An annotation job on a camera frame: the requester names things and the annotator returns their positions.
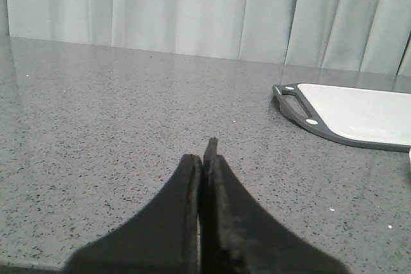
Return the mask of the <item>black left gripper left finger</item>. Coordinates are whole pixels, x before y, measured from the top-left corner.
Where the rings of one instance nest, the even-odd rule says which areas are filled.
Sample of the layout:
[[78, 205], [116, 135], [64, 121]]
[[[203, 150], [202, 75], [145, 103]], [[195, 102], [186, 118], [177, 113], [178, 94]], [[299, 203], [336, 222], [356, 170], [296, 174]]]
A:
[[77, 250], [64, 273], [197, 273], [198, 192], [202, 163], [182, 156], [142, 210]]

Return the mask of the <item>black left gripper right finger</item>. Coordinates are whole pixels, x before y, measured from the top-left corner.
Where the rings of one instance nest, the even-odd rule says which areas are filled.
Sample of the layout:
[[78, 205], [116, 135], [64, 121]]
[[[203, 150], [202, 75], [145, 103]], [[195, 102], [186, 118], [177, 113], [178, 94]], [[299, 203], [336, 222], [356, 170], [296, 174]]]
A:
[[202, 273], [348, 273], [338, 259], [273, 218], [244, 188], [210, 138], [200, 182]]

